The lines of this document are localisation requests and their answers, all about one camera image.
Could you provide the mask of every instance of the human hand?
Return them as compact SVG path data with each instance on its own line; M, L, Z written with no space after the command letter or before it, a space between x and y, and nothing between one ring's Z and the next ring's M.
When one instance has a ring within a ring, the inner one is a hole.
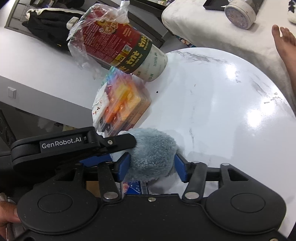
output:
M11 202L0 201L0 235L6 238L6 224L20 223L17 206Z

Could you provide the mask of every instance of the fluffy fur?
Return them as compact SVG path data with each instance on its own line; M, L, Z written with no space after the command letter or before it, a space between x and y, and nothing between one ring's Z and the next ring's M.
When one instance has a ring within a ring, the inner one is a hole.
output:
M131 155L131 165L125 179L150 181L167 176L177 151L175 140L152 128L130 129L126 133L135 137L137 145L127 150Z
M292 23L296 23L295 4L295 1L291 0L288 7L288 20Z

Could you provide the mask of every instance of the white sock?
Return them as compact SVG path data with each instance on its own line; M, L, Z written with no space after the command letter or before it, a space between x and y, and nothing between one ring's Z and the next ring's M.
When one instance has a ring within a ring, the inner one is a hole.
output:
M296 3L294 0L291 0L289 2L289 8L288 8L288 20L291 23L296 23Z

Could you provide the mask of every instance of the white wall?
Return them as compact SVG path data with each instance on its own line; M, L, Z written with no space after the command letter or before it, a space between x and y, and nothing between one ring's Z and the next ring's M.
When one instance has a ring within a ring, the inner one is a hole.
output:
M80 69L69 53L5 29L13 4L10 0L0 10L0 101L70 126L91 125L101 81ZM7 96L8 86L17 90L16 99Z

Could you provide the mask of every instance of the gray floor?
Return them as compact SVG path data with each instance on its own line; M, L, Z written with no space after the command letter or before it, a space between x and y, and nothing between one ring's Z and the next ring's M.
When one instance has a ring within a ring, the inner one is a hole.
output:
M177 49L187 48L185 44L183 44L176 36L170 37L161 47L160 49L164 53L169 53Z

